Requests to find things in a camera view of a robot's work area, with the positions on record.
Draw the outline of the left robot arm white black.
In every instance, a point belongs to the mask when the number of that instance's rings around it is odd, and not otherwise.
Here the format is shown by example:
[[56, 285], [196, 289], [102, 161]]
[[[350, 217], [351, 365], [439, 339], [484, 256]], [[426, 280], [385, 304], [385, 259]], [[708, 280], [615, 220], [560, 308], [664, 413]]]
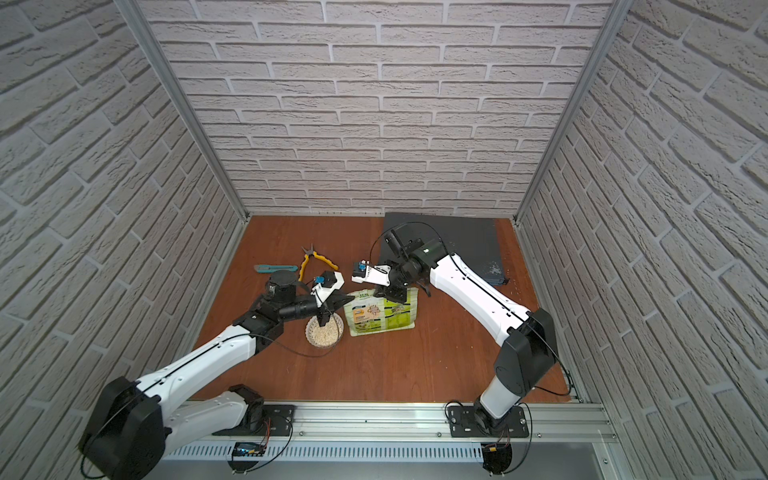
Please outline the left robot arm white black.
[[288, 419], [265, 413], [263, 398], [235, 385], [206, 401], [187, 400], [213, 380], [278, 342], [286, 323], [327, 324], [352, 301], [343, 275], [324, 272], [313, 285], [278, 270], [249, 310], [181, 359], [136, 380], [121, 376], [101, 391], [78, 444], [99, 478], [142, 479], [176, 449], [212, 434], [268, 437]]

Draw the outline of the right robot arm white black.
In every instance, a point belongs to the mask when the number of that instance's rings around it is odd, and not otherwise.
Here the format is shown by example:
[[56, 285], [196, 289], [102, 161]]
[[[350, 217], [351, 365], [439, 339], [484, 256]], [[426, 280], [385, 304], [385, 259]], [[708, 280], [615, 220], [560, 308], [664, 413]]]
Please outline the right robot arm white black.
[[501, 423], [559, 359], [554, 322], [544, 309], [536, 311], [503, 295], [451, 253], [441, 238], [401, 241], [397, 230], [383, 234], [395, 259], [390, 262], [385, 297], [395, 290], [429, 283], [450, 296], [490, 334], [500, 347], [494, 376], [475, 402], [477, 421], [486, 429]]

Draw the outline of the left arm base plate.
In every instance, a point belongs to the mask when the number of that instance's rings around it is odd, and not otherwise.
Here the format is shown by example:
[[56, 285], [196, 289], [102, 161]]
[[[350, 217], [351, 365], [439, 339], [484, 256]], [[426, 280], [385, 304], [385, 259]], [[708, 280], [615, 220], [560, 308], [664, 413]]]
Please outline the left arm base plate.
[[241, 422], [243, 435], [288, 437], [296, 406], [292, 404], [266, 404], [251, 407]]

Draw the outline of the green oats bag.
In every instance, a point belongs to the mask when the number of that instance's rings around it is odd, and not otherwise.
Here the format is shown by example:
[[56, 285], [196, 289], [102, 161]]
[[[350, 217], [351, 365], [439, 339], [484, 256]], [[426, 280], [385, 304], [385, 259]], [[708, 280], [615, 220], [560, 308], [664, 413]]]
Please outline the green oats bag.
[[353, 293], [354, 300], [344, 306], [344, 316], [353, 337], [415, 327], [418, 312], [418, 290], [408, 289], [404, 304], [375, 297], [374, 291]]

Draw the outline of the dark grey network switch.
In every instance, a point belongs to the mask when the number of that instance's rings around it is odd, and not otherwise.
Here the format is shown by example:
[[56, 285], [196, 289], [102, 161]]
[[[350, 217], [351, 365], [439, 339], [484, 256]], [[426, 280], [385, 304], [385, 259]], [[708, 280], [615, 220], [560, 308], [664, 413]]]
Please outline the dark grey network switch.
[[424, 222], [440, 234], [451, 252], [457, 253], [464, 263], [487, 283], [492, 286], [507, 283], [493, 220], [388, 212], [384, 217], [383, 229], [387, 230], [404, 222], [409, 222], [409, 225], [398, 232], [404, 242], [416, 239], [427, 242], [436, 239], [437, 236], [430, 228], [415, 225], [415, 222]]

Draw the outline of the controller board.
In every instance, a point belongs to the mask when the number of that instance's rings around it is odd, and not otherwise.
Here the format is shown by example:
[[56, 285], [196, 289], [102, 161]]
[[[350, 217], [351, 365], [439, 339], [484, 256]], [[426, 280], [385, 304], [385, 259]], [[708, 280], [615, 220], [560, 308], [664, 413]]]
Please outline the controller board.
[[502, 475], [511, 466], [513, 448], [509, 443], [483, 443], [482, 467], [491, 475]]
[[247, 474], [254, 471], [266, 452], [266, 446], [254, 442], [236, 442], [232, 448], [228, 465], [233, 474]]

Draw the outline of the yellow handled pliers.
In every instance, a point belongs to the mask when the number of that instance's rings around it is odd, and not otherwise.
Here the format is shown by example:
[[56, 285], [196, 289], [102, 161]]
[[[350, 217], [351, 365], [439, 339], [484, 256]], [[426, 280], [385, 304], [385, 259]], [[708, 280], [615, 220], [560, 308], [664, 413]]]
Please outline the yellow handled pliers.
[[308, 266], [311, 259], [315, 259], [318, 261], [323, 262], [325, 265], [330, 267], [334, 271], [338, 271], [339, 267], [331, 261], [329, 258], [327, 258], [324, 255], [319, 254], [315, 249], [314, 245], [311, 244], [309, 248], [302, 248], [303, 251], [303, 260], [301, 264], [299, 265], [299, 275], [298, 280], [303, 281], [304, 280], [304, 274], [306, 271], [306, 267]]

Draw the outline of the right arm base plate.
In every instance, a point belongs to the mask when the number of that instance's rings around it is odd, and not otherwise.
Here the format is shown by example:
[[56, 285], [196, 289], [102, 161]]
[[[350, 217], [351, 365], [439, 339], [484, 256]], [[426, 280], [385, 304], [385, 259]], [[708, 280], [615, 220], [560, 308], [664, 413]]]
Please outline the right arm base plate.
[[525, 411], [513, 406], [502, 418], [495, 419], [477, 405], [450, 402], [444, 407], [450, 435], [453, 438], [521, 439], [530, 436]]

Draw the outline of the teal handled tool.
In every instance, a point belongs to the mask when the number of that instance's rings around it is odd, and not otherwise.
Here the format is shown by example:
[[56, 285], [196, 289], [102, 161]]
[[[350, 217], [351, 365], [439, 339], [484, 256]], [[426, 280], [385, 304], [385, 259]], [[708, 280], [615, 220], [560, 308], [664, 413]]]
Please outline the teal handled tool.
[[257, 264], [254, 270], [259, 274], [272, 274], [279, 271], [297, 272], [299, 267], [296, 265], [269, 265]]

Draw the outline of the left aluminium frame post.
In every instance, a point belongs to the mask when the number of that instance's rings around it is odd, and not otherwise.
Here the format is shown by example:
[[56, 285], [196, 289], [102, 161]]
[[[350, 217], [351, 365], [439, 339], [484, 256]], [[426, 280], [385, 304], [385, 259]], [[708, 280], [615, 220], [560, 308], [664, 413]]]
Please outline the left aluminium frame post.
[[241, 222], [246, 224], [250, 215], [238, 196], [180, 80], [174, 73], [159, 41], [152, 32], [151, 26], [144, 16], [139, 3], [134, 0], [116, 0], [115, 4], [149, 64], [155, 71], [180, 119], [198, 146], [213, 176], [222, 188], [236, 216]]

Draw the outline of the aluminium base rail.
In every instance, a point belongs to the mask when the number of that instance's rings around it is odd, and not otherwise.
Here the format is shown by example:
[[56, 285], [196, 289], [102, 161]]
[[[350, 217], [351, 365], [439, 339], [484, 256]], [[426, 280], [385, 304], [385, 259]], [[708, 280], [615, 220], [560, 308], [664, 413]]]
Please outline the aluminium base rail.
[[[521, 439], [453, 438], [442, 403], [298, 402], [288, 437], [295, 441], [431, 442], [496, 440], [615, 443], [613, 426], [596, 404], [520, 405], [527, 416], [530, 436]], [[226, 393], [213, 400], [189, 401], [172, 413], [160, 432], [165, 451], [208, 438], [259, 439], [243, 435], [241, 422], [250, 408]]]

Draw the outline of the right aluminium frame post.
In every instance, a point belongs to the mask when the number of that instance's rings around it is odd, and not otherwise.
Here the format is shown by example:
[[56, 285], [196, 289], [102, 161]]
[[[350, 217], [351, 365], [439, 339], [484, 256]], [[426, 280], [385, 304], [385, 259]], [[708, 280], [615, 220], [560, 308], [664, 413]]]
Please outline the right aluminium frame post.
[[526, 212], [530, 209], [534, 196], [543, 183], [544, 175], [554, 160], [558, 146], [565, 137], [569, 126], [578, 113], [579, 107], [594, 83], [601, 63], [610, 51], [633, 3], [633, 0], [614, 1], [608, 10], [604, 24], [597, 35], [595, 43], [590, 50], [575, 86], [566, 102], [564, 111], [559, 118], [554, 133], [547, 144], [543, 157], [538, 164], [523, 199], [521, 200], [517, 213], [514, 216], [513, 224], [515, 227], [519, 227], [522, 224]]

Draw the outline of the white lattice breakfast bowl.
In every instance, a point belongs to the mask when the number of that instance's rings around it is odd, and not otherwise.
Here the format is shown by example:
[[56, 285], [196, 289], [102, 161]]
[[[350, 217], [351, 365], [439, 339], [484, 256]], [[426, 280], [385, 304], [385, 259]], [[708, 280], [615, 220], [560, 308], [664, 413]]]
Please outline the white lattice breakfast bowl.
[[316, 316], [308, 321], [305, 328], [305, 336], [308, 342], [321, 349], [333, 348], [343, 337], [344, 321], [334, 313], [324, 326]]

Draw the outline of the aluminium frame post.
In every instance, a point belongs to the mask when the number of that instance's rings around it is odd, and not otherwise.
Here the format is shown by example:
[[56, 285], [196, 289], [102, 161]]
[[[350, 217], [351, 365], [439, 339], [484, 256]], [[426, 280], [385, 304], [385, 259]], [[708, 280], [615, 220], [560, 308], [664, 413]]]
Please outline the aluminium frame post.
[[180, 119], [198, 146], [213, 176], [222, 188], [236, 216], [241, 222], [246, 224], [250, 215], [238, 196], [180, 80], [174, 73], [159, 41], [152, 32], [151, 26], [144, 16], [139, 3], [134, 0], [116, 0], [115, 4], [149, 64], [155, 71]]
[[519, 227], [522, 224], [526, 212], [530, 209], [534, 196], [543, 183], [544, 175], [554, 160], [558, 146], [565, 137], [569, 126], [578, 113], [579, 107], [594, 83], [601, 63], [610, 51], [633, 3], [633, 0], [614, 1], [608, 10], [604, 24], [597, 35], [595, 43], [590, 50], [575, 86], [566, 102], [564, 111], [559, 118], [554, 133], [547, 144], [543, 157], [538, 164], [523, 199], [521, 200], [517, 213], [514, 216], [513, 224], [515, 227]]

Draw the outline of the right controller board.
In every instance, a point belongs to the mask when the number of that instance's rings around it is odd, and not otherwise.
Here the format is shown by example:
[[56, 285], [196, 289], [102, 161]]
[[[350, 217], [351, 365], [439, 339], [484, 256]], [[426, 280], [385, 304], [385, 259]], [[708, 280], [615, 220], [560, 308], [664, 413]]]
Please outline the right controller board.
[[491, 475], [502, 475], [511, 466], [513, 448], [509, 443], [483, 443], [482, 467]]

